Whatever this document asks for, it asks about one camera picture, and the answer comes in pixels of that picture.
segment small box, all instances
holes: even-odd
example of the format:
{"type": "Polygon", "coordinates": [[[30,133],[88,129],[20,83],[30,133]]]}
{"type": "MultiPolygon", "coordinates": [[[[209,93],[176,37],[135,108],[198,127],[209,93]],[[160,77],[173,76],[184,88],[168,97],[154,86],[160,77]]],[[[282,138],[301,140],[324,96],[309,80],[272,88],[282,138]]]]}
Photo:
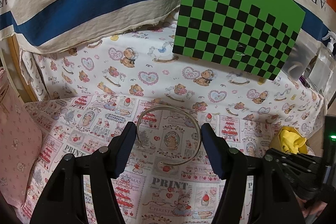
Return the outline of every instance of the small box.
{"type": "MultiPolygon", "coordinates": [[[[275,136],[273,137],[273,139],[271,140],[270,144],[269,144],[269,148],[275,148],[281,152],[284,152],[282,147],[281,147],[281,143],[280,143],[280,132],[282,130],[288,130],[289,132],[294,132],[297,135],[299,135],[300,137],[302,137],[302,135],[294,128],[294,127],[288,127],[288,126],[283,126],[280,131],[275,134],[275,136]]],[[[303,154],[307,154],[308,150],[307,150],[307,146],[303,145],[302,147],[299,148],[299,153],[303,153],[303,154]]]]}

